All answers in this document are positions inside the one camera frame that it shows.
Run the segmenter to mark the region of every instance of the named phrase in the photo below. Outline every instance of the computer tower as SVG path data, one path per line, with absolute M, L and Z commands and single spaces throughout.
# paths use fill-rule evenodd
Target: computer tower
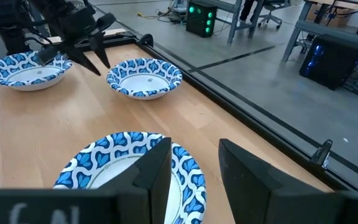
M 358 44 L 330 35 L 314 39 L 300 75 L 335 90 L 346 82 L 358 63 Z
M 217 10 L 216 6 L 203 2 L 189 1 L 186 31 L 200 37 L 211 37 L 214 32 Z

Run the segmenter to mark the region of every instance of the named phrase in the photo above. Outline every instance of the concrete floor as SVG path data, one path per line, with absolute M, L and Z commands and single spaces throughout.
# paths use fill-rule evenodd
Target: concrete floor
M 275 24 L 268 24 L 257 29 L 254 38 L 249 39 L 248 31 L 240 30 L 233 43 L 227 44 L 229 29 L 225 29 L 227 25 L 218 21 L 214 31 L 224 28 L 221 34 L 202 39 L 186 32 L 185 26 L 137 16 L 138 12 L 153 16 L 156 9 L 165 11 L 169 1 L 90 2 L 105 12 L 113 13 L 124 28 L 129 27 L 139 34 L 152 34 L 158 43 L 157 48 L 175 55 L 172 57 L 167 54 L 175 63 L 189 69 L 194 75 L 200 76 L 202 73 L 201 76 L 212 87 L 224 88 L 229 95 L 235 93 L 237 98 L 233 95 L 230 97 L 244 105 L 245 109 L 249 103 L 255 104 L 316 142 L 332 139 L 333 151 L 339 159 L 332 159 L 330 168 L 358 187 L 358 96 L 344 89 L 331 91 L 299 76 L 303 58 L 299 54 L 300 49 L 294 50 L 289 62 L 281 62 L 301 6 L 274 12 L 284 21 L 279 31 L 275 30 Z M 112 29 L 117 27 L 122 26 L 115 23 Z M 239 55 L 243 56 L 231 62 L 221 62 Z M 309 155 L 314 153 L 315 147 L 288 131 L 288 128 L 283 128 L 257 111 L 254 115 Z

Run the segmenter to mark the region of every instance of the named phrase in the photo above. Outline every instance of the blue and white bowl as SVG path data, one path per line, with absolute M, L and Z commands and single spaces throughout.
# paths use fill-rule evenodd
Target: blue and white bowl
M 54 188 L 98 188 L 127 169 L 163 138 L 156 133 L 121 132 L 99 139 L 66 165 Z M 200 167 L 184 148 L 172 143 L 172 177 L 165 223 L 201 223 L 205 208 L 205 178 Z
M 37 62 L 37 52 L 10 55 L 0 59 L 0 85 L 20 91 L 42 90 L 57 84 L 72 65 L 61 54 L 44 67 Z
M 182 74 L 176 66 L 154 58 L 126 60 L 110 69 L 107 83 L 137 100 L 159 98 L 178 87 Z

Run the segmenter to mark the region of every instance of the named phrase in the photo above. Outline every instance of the office chair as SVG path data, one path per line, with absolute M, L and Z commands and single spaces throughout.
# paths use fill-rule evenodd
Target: office chair
M 263 19 L 258 23 L 258 27 L 260 27 L 262 25 L 262 23 L 265 21 L 266 21 L 266 23 L 268 23 L 269 20 L 273 20 L 275 23 L 278 24 L 276 26 L 276 29 L 278 30 L 281 27 L 283 20 L 278 17 L 273 16 L 272 12 L 276 11 L 277 9 L 283 9 L 285 7 L 290 6 L 289 2 L 290 2 L 290 0 L 265 0 L 264 8 L 269 10 L 269 14 L 259 16 L 259 18 L 263 18 Z

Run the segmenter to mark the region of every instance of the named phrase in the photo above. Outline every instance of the wooden table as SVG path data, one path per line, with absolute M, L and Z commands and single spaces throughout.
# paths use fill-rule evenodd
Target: wooden table
M 111 65 L 150 57 L 136 45 L 106 49 Z M 87 56 L 102 74 L 108 69 Z M 288 174 L 330 189 L 192 86 L 153 101 L 137 101 L 110 89 L 74 65 L 46 90 L 20 92 L 0 86 L 0 187 L 51 188 L 67 162 L 89 143 L 119 131 L 150 131 L 172 137 L 196 159 L 208 194 L 204 223 L 234 223 L 221 180 L 218 141 L 229 138 Z

